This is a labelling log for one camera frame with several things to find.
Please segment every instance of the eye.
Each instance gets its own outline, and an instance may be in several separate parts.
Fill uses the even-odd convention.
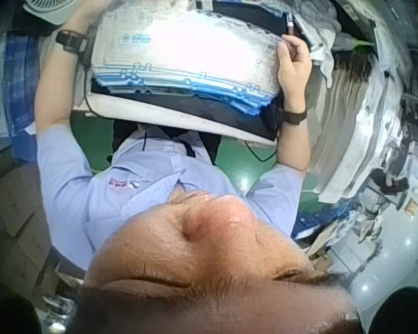
[[[276,278],[274,278],[274,280],[290,280],[291,278],[297,277],[302,274],[304,274],[304,272],[300,270],[289,270],[277,276]]]

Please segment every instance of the light blue shirt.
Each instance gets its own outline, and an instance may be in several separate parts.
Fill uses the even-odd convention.
[[[291,234],[303,175],[277,164],[244,196],[213,166],[196,132],[172,141],[158,127],[137,131],[115,153],[111,167],[95,176],[71,130],[49,128],[38,138],[42,197],[54,247],[72,263],[87,270],[94,253],[126,221],[167,202],[177,184],[186,191],[204,190],[218,196],[242,198],[265,222]]]

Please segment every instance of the cable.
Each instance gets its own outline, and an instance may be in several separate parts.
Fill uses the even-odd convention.
[[[85,100],[85,104],[88,107],[89,111],[94,116],[97,116],[97,117],[100,117],[100,118],[105,118],[107,120],[113,120],[113,118],[109,118],[109,117],[105,117],[105,116],[100,115],[99,113],[97,113],[96,111],[94,111],[93,108],[91,108],[90,102],[88,101],[88,97],[86,96],[86,82],[88,80],[88,71],[89,70],[90,70],[89,67],[85,67],[84,66],[84,100]]]
[[[262,159],[251,149],[248,142],[245,141],[245,144],[246,144],[246,147],[248,148],[248,150],[252,153],[252,155],[254,155],[254,157],[257,160],[259,160],[260,162],[267,162],[267,161],[271,160],[272,158],[274,158],[277,155],[277,150],[276,150],[276,152],[272,153],[272,155],[270,157],[268,157],[266,159]]]

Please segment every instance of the shirt sleeve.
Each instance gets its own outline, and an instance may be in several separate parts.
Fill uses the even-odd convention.
[[[303,173],[277,164],[253,185],[247,201],[261,219],[291,236],[303,181]]]
[[[93,249],[82,223],[87,220],[90,165],[71,129],[54,125],[38,137],[42,198],[53,246],[85,269]]]

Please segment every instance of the finger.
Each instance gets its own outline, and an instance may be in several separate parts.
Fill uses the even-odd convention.
[[[288,66],[292,64],[290,50],[285,41],[280,41],[277,46],[277,53],[279,55],[280,65]]]
[[[303,40],[291,35],[282,35],[282,38],[297,50],[297,58],[299,61],[311,61],[308,46]]]

